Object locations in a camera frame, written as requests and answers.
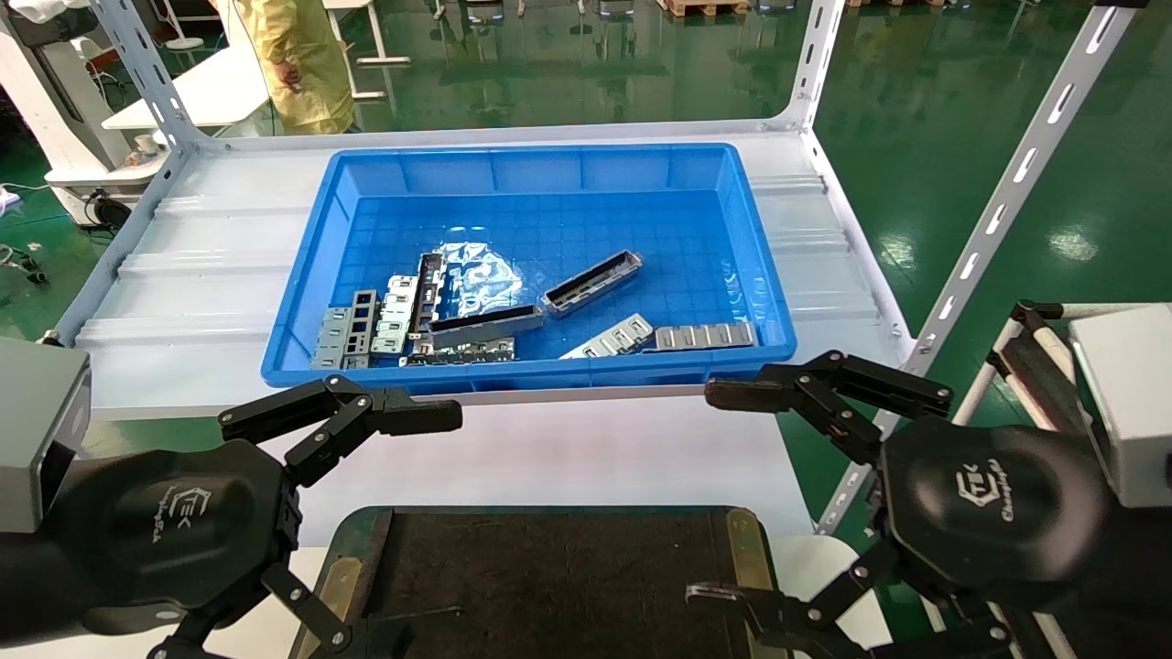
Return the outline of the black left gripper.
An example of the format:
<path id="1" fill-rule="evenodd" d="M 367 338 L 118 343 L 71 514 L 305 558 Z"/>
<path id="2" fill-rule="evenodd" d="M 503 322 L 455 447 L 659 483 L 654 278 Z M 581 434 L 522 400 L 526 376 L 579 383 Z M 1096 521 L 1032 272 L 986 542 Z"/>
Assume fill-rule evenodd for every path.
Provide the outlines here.
<path id="1" fill-rule="evenodd" d="M 50 541 L 77 629 L 132 634 L 183 619 L 171 658 L 214 658 L 204 647 L 210 634 L 271 595 L 318 639 L 314 658 L 343 655 L 354 629 L 286 564 L 302 519 L 297 485 L 316 484 L 375 435 L 459 429 L 459 402 L 416 401 L 332 374 L 230 408 L 219 426 L 229 442 L 209 450 L 71 468 L 50 510 Z M 285 467 L 255 446 L 302 428 L 311 432 Z"/>

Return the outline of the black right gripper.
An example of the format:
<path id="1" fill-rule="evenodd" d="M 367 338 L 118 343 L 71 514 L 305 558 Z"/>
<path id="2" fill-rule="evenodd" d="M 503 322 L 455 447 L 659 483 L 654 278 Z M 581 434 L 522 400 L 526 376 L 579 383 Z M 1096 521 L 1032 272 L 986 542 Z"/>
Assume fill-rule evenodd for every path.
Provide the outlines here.
<path id="1" fill-rule="evenodd" d="M 852 566 L 800 600 L 778 589 L 690 584 L 686 602 L 745 621 L 759 645 L 808 658 L 993 658 L 1010 647 L 995 616 L 967 616 L 913 641 L 866 648 L 839 619 L 887 578 L 959 595 L 1045 609 L 1071 600 L 1091 566 L 1115 495 L 1079 439 L 1026 426 L 972 428 L 941 420 L 953 390 L 884 364 L 826 351 L 812 362 L 765 364 L 751 380 L 713 378 L 720 410 L 792 412 L 856 464 L 883 468 L 886 526 Z M 920 417 L 883 444 L 853 407 Z"/>

